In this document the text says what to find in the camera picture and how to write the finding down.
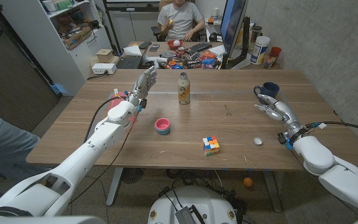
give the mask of computer monitor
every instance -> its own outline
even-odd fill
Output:
[[[248,0],[227,0],[221,23],[221,34],[226,53],[233,53],[246,14]]]

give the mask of gray t-shirt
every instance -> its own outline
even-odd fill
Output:
[[[157,22],[165,26],[170,19],[173,20],[175,23],[168,31],[165,40],[182,40],[185,34],[193,28],[193,20],[199,22],[202,18],[194,3],[185,2],[179,8],[171,3],[161,9]]]

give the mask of power strip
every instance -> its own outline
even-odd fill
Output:
[[[92,67],[92,71],[95,75],[104,74],[105,71],[108,72],[108,74],[112,75],[114,72],[116,72],[117,67],[115,63],[96,63]]]

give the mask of blue mug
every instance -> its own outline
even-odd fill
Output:
[[[255,96],[257,96],[257,97],[258,97],[258,94],[263,94],[263,95],[268,95],[268,96],[275,98],[277,96],[277,93],[279,90],[280,90],[280,87],[276,83],[272,83],[272,82],[265,82],[263,87],[260,87],[260,86],[254,87],[254,93],[255,93]],[[263,101],[262,99],[259,99],[259,102],[267,105],[267,103],[265,101]]]

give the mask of table leg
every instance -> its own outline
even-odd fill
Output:
[[[112,175],[109,195],[107,196],[106,205],[111,206],[114,203],[114,199],[116,199],[119,182],[121,181],[122,167],[116,167],[114,170],[114,174]]]
[[[272,199],[273,209],[275,212],[282,212],[283,208],[281,206],[280,197],[278,196],[278,191],[276,187],[276,182],[274,181],[273,172],[264,171],[265,182],[268,190],[268,194]]]

